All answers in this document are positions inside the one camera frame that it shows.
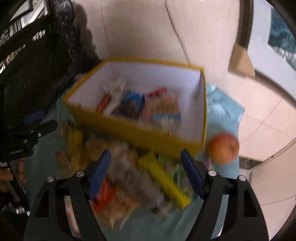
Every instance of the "floor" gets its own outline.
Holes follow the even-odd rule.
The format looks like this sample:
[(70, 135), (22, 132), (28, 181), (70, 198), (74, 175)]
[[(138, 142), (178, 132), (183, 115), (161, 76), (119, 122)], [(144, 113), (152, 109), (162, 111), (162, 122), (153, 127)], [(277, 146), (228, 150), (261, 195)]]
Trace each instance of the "floor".
[[(237, 36), (239, 0), (73, 0), (82, 41), (99, 58), (133, 56), (204, 66), (206, 79), (245, 107), (242, 156), (264, 161), (296, 137), (294, 103), (262, 76), (227, 71)], [(183, 43), (186, 58), (180, 41)]]

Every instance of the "teal tablecloth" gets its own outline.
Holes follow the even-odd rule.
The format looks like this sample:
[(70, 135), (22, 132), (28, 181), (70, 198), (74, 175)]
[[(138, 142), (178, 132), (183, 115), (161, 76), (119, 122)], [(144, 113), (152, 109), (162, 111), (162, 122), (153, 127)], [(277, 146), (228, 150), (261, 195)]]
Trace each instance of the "teal tablecloth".
[[(212, 85), (207, 85), (207, 105), (207, 140), (222, 131), (228, 131), (237, 136), (243, 108)], [(59, 100), (56, 109), (46, 119), (55, 119), (60, 124), (63, 119), (69, 117), (70, 113)], [(63, 145), (63, 141), (57, 138), (56, 132), (51, 133), (39, 140), (34, 148), (34, 155), (26, 160), (25, 171), (28, 182), (25, 190), (30, 203), (35, 200), (45, 179), (56, 175), (57, 163), (53, 151), (60, 150)], [(197, 160), (205, 158), (204, 152), (196, 157)], [(238, 158), (230, 165), (213, 167), (224, 177), (236, 178), (239, 175)], [(227, 196), (222, 199), (213, 238), (219, 234), (223, 226), (227, 200)], [(194, 200), (184, 210), (174, 210), (165, 218), (156, 217), (144, 208), (139, 208), (121, 230), (109, 229), (103, 223), (100, 226), (110, 241), (184, 241), (198, 216), (202, 202), (200, 199)]]

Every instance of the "open box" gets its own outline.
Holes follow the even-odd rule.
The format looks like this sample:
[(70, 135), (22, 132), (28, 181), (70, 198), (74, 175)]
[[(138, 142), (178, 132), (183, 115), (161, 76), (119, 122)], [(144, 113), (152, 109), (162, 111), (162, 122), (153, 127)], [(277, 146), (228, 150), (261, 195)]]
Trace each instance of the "open box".
[[(177, 137), (141, 128), (134, 121), (95, 112), (105, 92), (102, 83), (126, 77), (128, 90), (148, 93), (166, 86), (177, 96), (181, 125)], [(180, 159), (187, 148), (196, 155), (205, 145), (207, 103), (204, 69), (165, 61), (112, 58), (103, 61), (82, 78), (63, 98), (63, 103), (81, 123), (99, 132), (125, 140), (139, 149), (153, 150)]]

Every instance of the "screw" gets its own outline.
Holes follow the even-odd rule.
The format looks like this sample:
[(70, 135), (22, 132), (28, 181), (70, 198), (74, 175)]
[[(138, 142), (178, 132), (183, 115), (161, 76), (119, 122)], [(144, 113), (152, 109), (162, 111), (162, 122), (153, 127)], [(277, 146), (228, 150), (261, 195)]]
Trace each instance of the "screw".
[(84, 176), (84, 171), (78, 171), (78, 172), (76, 173), (76, 176), (77, 176), (77, 177), (83, 177), (83, 176)]
[(54, 180), (54, 177), (53, 177), (53, 176), (47, 178), (47, 182), (48, 182), (48, 183), (53, 182), (53, 180)]
[(243, 176), (243, 175), (240, 175), (240, 176), (239, 176), (239, 179), (240, 179), (242, 182), (244, 182), (244, 181), (247, 180), (247, 178), (246, 178), (245, 176)]
[(214, 177), (217, 175), (217, 173), (214, 171), (214, 170), (209, 170), (208, 174), (211, 176), (211, 177)]

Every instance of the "yellow package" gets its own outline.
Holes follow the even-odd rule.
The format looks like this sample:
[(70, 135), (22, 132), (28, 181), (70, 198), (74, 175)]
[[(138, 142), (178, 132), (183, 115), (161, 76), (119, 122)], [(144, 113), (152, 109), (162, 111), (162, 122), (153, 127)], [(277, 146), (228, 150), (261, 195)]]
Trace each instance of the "yellow package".
[(142, 156), (139, 159), (139, 166), (148, 170), (149, 173), (158, 181), (160, 187), (164, 190), (165, 194), (170, 198), (176, 199), (179, 208), (185, 208), (191, 202), (191, 198), (184, 195), (169, 177), (165, 171), (158, 165), (157, 158), (153, 152)]

